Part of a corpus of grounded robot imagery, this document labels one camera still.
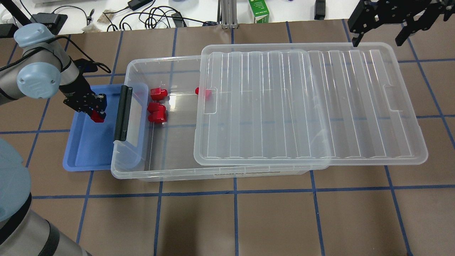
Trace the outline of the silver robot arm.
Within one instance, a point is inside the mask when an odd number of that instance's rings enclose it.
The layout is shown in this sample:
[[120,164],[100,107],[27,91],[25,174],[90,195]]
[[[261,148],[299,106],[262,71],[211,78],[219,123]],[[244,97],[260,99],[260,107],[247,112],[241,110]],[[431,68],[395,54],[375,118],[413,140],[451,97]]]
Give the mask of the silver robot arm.
[[[58,91],[64,104],[96,123],[106,118],[107,97],[91,90],[84,78],[100,63],[73,61],[43,24],[25,25],[14,33],[22,57],[1,68],[1,104],[23,97],[47,99]],[[1,255],[89,256],[90,253],[31,208],[31,176],[16,149],[1,139]]]

